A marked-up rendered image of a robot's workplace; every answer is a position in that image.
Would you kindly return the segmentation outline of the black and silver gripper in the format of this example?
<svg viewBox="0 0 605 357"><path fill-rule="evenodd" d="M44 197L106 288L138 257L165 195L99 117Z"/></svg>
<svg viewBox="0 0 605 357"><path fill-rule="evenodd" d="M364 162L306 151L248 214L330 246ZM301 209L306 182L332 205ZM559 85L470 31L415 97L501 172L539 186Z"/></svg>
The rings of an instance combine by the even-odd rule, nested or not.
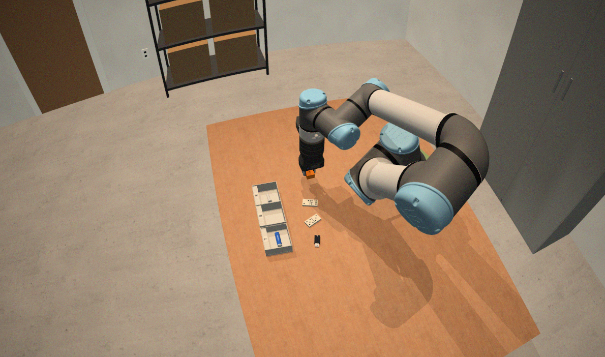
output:
<svg viewBox="0 0 605 357"><path fill-rule="evenodd" d="M296 117L296 129L299 132L299 166L304 176L306 171L324 167L324 140L325 137L319 132L305 132L299 126L299 116Z"/></svg>

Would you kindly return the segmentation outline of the beige domino tile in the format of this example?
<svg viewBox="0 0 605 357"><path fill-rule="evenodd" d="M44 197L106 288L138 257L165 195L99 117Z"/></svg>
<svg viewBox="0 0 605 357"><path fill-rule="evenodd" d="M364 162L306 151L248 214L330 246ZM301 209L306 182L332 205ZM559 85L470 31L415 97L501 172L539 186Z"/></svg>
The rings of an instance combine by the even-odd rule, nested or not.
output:
<svg viewBox="0 0 605 357"><path fill-rule="evenodd" d="M316 199L303 199L302 200L302 205L303 206L317 207L318 206L318 200L316 200Z"/></svg>
<svg viewBox="0 0 605 357"><path fill-rule="evenodd" d="M306 220L305 224L310 228L312 225L319 222L319 220L321 220L321 218L319 217L319 215L315 214L312 217L310 217L308 220Z"/></svg>

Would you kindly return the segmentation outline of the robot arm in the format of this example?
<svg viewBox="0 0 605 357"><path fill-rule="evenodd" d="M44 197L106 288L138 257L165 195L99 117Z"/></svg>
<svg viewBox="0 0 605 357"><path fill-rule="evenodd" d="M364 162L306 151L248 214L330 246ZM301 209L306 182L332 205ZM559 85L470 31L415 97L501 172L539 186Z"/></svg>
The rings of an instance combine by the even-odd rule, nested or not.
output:
<svg viewBox="0 0 605 357"><path fill-rule="evenodd" d="M299 97L301 129L321 133L340 150L356 145L359 127L372 114L389 123L378 143L346 173L345 182L366 205L388 198L413 227L440 233L487 175L484 137L463 116L392 94L374 77L336 110L319 89L307 89ZM419 137L436 147L427 160Z"/></svg>

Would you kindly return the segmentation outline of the beige three-compartment bin rack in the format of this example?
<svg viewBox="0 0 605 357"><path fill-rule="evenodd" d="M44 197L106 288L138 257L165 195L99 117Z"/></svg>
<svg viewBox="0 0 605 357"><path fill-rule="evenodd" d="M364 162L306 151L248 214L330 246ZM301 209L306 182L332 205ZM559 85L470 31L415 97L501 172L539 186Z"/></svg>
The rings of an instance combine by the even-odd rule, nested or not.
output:
<svg viewBox="0 0 605 357"><path fill-rule="evenodd" d="M293 252L277 182L252 185L252 192L266 256ZM272 202L267 202L266 194ZM280 234L281 247L277 246L275 232Z"/></svg>

